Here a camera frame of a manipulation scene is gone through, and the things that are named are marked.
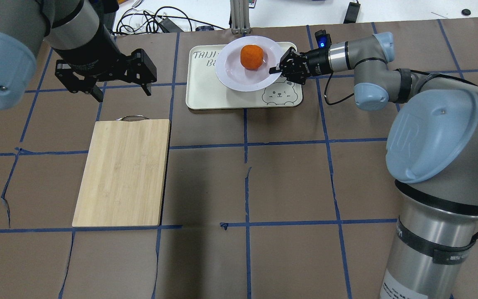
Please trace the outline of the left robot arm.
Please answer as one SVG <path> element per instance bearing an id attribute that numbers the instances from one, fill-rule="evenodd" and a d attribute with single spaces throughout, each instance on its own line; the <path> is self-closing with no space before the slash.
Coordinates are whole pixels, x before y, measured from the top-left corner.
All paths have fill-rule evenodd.
<path id="1" fill-rule="evenodd" d="M 124 55 L 88 0 L 0 0 L 0 110 L 21 101 L 43 41 L 60 56 L 55 76 L 71 93 L 102 102 L 97 83 L 121 80 L 150 96 L 157 81 L 145 50 Z"/>

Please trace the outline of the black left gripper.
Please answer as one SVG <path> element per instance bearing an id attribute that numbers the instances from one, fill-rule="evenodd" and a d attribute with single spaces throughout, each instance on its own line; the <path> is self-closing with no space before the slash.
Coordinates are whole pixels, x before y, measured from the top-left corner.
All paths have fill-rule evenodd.
<path id="1" fill-rule="evenodd" d="M 121 80 L 141 86 L 151 96 L 152 83 L 157 81 L 157 67 L 144 49 L 135 49 L 129 56 L 117 47 L 104 25 L 99 25 L 93 38 L 76 49 L 55 49 L 55 77 L 71 93 L 89 93 L 97 102 L 104 101 L 97 82 Z"/>

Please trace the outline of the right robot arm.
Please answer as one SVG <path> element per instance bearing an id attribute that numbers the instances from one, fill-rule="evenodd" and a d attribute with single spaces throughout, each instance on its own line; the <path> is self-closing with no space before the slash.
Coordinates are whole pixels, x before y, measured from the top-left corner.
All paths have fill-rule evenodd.
<path id="1" fill-rule="evenodd" d="M 398 68 L 393 34 L 293 47 L 270 74 L 305 84 L 311 76 L 353 70 L 361 110 L 402 108 L 391 126 L 386 165 L 404 202 L 380 299 L 448 299 L 478 240 L 478 85 L 440 73 Z"/>

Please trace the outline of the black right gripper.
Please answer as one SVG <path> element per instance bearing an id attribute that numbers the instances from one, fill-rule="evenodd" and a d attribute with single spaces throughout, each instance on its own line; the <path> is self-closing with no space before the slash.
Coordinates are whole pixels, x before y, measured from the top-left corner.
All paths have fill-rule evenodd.
<path id="1" fill-rule="evenodd" d="M 279 65 L 269 69 L 270 74 L 281 73 L 287 81 L 304 85 L 311 76 L 331 73 L 329 48 L 323 47 L 308 52 L 298 52 L 294 47 L 285 51 Z"/>

